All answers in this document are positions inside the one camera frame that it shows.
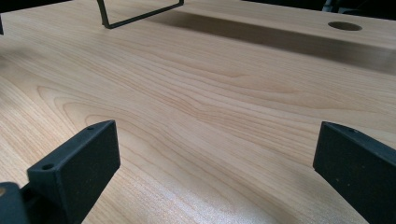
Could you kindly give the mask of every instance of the table surface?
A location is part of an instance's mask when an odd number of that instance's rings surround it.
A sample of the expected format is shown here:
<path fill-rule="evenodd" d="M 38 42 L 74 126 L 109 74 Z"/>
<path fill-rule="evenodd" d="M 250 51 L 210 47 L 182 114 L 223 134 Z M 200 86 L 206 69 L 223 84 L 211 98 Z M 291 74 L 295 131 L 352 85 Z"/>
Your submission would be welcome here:
<path fill-rule="evenodd" d="M 172 2 L 106 1 L 111 21 Z M 323 120 L 396 147 L 395 21 L 236 0 L 111 31 L 88 0 L 2 19 L 0 182 L 114 119 L 121 168 L 85 223 L 365 222 L 312 162 Z"/>

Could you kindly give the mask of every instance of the wooden table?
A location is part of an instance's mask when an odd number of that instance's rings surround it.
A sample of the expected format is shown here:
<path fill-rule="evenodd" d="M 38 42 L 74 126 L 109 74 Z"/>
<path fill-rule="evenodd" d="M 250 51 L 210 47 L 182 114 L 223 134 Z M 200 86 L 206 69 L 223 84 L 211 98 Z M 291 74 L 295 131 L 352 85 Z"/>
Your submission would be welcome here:
<path fill-rule="evenodd" d="M 396 147 L 396 22 L 236 0 L 112 31 L 88 0 L 2 17 L 0 182 L 115 119 L 121 168 L 86 223 L 364 222 L 312 161 L 323 120 Z"/>

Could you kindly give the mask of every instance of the wood grain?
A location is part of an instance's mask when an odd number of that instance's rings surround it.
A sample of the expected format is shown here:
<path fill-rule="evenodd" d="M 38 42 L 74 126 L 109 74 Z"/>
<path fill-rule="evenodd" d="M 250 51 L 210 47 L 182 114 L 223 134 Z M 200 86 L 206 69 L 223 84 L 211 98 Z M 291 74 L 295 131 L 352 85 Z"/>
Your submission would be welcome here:
<path fill-rule="evenodd" d="M 169 2 L 106 3 L 117 21 Z M 88 0 L 2 19 L 0 181 L 115 119 L 121 168 L 85 223 L 365 222 L 312 161 L 323 120 L 396 147 L 394 21 L 236 0 L 112 31 Z"/>

